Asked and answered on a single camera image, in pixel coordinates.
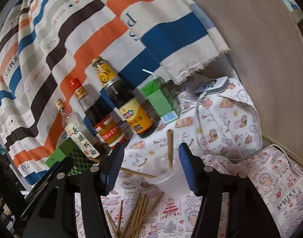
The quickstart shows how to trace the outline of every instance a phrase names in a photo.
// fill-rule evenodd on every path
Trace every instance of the green box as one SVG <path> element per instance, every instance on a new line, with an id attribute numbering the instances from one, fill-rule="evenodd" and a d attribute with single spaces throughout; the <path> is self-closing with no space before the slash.
<path id="1" fill-rule="evenodd" d="M 63 142 L 51 156 L 47 159 L 46 165 L 51 167 L 55 162 L 63 160 L 65 157 L 72 157 L 74 160 L 74 166 L 68 173 L 69 176 L 81 174 L 88 170 L 92 165 L 91 162 L 77 147 L 71 138 L 68 138 Z"/>
<path id="2" fill-rule="evenodd" d="M 180 106 L 162 77 L 150 81 L 141 88 L 141 91 L 165 124 L 179 118 Z"/>

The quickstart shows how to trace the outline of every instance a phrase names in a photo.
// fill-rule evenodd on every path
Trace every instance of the striped cloth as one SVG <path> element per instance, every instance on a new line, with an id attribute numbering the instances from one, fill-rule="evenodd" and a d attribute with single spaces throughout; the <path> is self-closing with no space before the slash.
<path id="1" fill-rule="evenodd" d="M 93 58 L 110 61 L 143 99 L 138 88 L 151 77 L 142 68 L 180 83 L 228 51 L 202 23 L 184 0 L 18 0 L 0 32 L 0 135 L 29 184 L 63 141 L 54 101 L 63 99 L 89 124 L 71 79 L 115 108 Z"/>

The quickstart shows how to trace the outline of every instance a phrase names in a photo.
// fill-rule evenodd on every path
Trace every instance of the metal bolt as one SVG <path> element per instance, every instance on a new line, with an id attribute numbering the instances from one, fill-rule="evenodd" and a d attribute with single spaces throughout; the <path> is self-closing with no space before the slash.
<path id="1" fill-rule="evenodd" d="M 66 175 L 64 173 L 59 173 L 57 174 L 57 179 L 62 179 L 64 178 Z"/>
<path id="2" fill-rule="evenodd" d="M 241 177 L 242 179 L 245 179 L 247 177 L 247 174 L 246 173 L 243 173 L 243 172 L 240 172 L 238 174 L 239 177 Z"/>
<path id="3" fill-rule="evenodd" d="M 99 167 L 98 166 L 92 166 L 91 168 L 90 168 L 90 171 L 91 172 L 96 172 L 96 171 L 99 171 Z"/>
<path id="4" fill-rule="evenodd" d="M 213 171 L 213 168 L 211 166 L 205 166 L 204 171 L 206 171 L 207 173 L 210 173 Z"/>

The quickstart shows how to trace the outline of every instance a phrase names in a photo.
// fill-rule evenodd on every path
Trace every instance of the wooden panel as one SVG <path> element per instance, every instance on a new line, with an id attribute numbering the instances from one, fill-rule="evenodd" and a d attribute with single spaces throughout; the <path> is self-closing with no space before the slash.
<path id="1" fill-rule="evenodd" d="M 231 48 L 262 131 L 303 159 L 303 39 L 281 0 L 194 0 Z"/>

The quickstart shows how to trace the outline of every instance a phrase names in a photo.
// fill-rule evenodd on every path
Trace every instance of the glass bottle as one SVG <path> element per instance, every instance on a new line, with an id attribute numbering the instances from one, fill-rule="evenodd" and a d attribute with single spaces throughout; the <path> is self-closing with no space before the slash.
<path id="1" fill-rule="evenodd" d="M 112 69 L 108 61 L 100 56 L 92 60 L 97 75 L 101 80 L 109 98 L 119 109 L 120 113 L 141 138 L 152 134 L 156 125 L 135 98 L 129 85 Z"/>
<path id="2" fill-rule="evenodd" d="M 129 140 L 112 119 L 109 110 L 99 103 L 96 103 L 94 97 L 81 85 L 78 78 L 70 81 L 70 87 L 91 122 L 91 125 L 98 135 L 104 139 L 107 145 L 112 149 L 116 143 L 123 143 L 124 146 L 126 146 Z"/>
<path id="3" fill-rule="evenodd" d="M 55 106 L 62 115 L 62 126 L 67 136 L 87 157 L 96 158 L 108 154 L 104 145 L 94 137 L 77 113 L 67 110 L 61 99 L 55 101 Z"/>

